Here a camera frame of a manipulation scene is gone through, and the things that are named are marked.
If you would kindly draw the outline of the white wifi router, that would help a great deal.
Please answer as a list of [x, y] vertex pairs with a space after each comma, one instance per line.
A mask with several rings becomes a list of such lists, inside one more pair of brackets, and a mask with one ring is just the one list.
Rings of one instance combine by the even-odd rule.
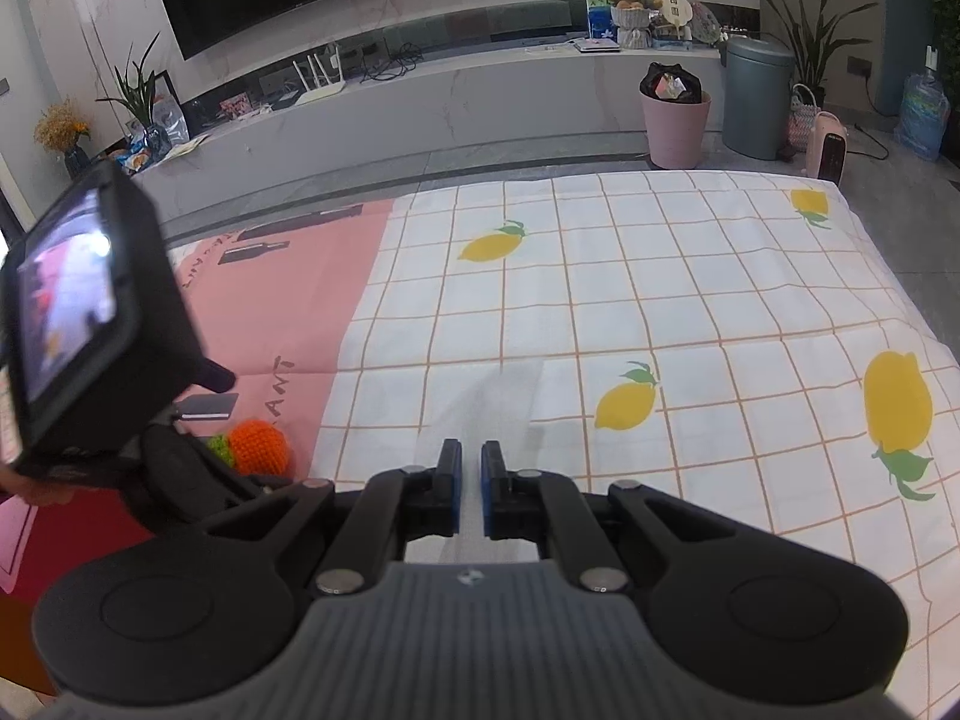
[[315, 103], [342, 93], [347, 86], [343, 75], [342, 55], [337, 44], [325, 44], [320, 49], [293, 60], [301, 91], [295, 104]]

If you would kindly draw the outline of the marble TV console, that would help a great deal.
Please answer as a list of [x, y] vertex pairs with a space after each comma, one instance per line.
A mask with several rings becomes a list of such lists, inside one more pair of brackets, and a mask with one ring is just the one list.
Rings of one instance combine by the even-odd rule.
[[638, 85], [654, 62], [680, 64], [724, 112], [726, 70], [714, 50], [581, 54], [569, 44], [428, 60], [392, 82], [358, 82], [312, 103], [213, 130], [185, 156], [137, 181], [169, 218], [244, 195], [415, 154], [526, 138], [640, 132]]

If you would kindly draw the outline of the orange crochet fruit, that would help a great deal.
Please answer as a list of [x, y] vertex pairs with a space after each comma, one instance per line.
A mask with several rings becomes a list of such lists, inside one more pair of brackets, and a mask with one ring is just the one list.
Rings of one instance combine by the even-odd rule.
[[277, 426], [262, 419], [248, 419], [226, 433], [205, 441], [224, 465], [241, 476], [285, 476], [290, 470], [291, 450]]

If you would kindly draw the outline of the orange open storage box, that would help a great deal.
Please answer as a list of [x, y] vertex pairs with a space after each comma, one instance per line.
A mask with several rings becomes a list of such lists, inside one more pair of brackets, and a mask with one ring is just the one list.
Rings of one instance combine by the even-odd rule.
[[0, 593], [0, 676], [39, 694], [57, 694], [34, 647], [31, 608], [6, 593]]

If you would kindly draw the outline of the dark vase yellow flowers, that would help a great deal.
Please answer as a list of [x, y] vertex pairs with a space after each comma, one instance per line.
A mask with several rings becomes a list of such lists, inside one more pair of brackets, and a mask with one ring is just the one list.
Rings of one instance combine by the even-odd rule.
[[89, 137], [90, 133], [88, 121], [78, 106], [67, 98], [44, 110], [34, 127], [34, 141], [50, 153], [60, 154], [68, 175], [76, 179], [89, 164], [82, 140]]

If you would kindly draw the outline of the red Wonderlab box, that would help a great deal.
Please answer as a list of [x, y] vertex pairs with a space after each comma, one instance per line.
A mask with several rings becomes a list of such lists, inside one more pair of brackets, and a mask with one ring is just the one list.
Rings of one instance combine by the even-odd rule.
[[153, 538], [116, 491], [80, 491], [67, 504], [2, 504], [2, 592], [34, 605], [55, 580]]

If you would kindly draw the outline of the blue water jug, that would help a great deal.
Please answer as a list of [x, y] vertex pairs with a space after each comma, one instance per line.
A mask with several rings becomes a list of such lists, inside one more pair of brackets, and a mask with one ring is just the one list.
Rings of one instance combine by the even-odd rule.
[[950, 117], [950, 103], [937, 75], [939, 52], [926, 47], [924, 68], [908, 76], [901, 96], [900, 117], [895, 127], [898, 143], [934, 163]]

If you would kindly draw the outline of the pink space heater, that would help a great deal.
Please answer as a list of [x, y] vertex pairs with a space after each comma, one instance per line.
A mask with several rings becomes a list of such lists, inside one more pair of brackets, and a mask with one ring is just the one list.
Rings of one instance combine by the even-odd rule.
[[839, 184], [848, 158], [848, 130], [833, 112], [822, 109], [814, 92], [793, 84], [788, 142], [805, 156], [805, 174]]

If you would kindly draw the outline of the teddy bear on console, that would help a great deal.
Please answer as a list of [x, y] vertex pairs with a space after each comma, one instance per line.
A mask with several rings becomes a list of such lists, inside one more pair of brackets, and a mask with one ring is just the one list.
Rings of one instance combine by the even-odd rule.
[[646, 49], [651, 46], [651, 15], [646, 0], [607, 0], [617, 30], [617, 43], [622, 49]]

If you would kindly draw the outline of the pink trash bin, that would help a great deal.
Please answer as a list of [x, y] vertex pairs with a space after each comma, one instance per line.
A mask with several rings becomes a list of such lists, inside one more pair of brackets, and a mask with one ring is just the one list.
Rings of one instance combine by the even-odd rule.
[[701, 161], [711, 98], [681, 65], [652, 62], [638, 86], [649, 158], [661, 169], [692, 169]]

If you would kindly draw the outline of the green potted plant on console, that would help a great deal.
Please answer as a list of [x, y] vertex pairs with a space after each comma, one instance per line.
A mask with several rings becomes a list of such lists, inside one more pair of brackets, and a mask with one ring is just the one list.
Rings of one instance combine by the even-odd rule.
[[143, 128], [143, 139], [148, 148], [151, 159], [155, 163], [164, 160], [172, 149], [171, 140], [166, 128], [155, 121], [156, 78], [158, 73], [145, 71], [146, 60], [158, 41], [159, 34], [155, 34], [149, 41], [139, 60], [127, 55], [124, 68], [114, 67], [117, 96], [104, 96], [99, 103], [118, 104], [132, 114], [133, 119]]

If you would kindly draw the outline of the grey metal trash can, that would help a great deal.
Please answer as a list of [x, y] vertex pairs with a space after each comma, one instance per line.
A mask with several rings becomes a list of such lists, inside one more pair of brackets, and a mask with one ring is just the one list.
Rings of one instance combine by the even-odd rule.
[[794, 55], [777, 43], [734, 36], [726, 43], [722, 141], [736, 153], [774, 161], [788, 137]]

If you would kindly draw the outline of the tall floor plant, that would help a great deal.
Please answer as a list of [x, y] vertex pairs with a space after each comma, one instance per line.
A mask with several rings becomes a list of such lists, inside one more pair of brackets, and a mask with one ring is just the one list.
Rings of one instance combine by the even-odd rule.
[[844, 11], [830, 11], [830, 0], [817, 0], [814, 8], [805, 0], [761, 0], [761, 15], [773, 16], [771, 29], [748, 31], [747, 37], [773, 44], [791, 55], [794, 82], [809, 88], [819, 103], [843, 106], [828, 86], [828, 70], [838, 54], [855, 47], [870, 46], [872, 39], [843, 34], [846, 21], [875, 10], [877, 2], [857, 5]]

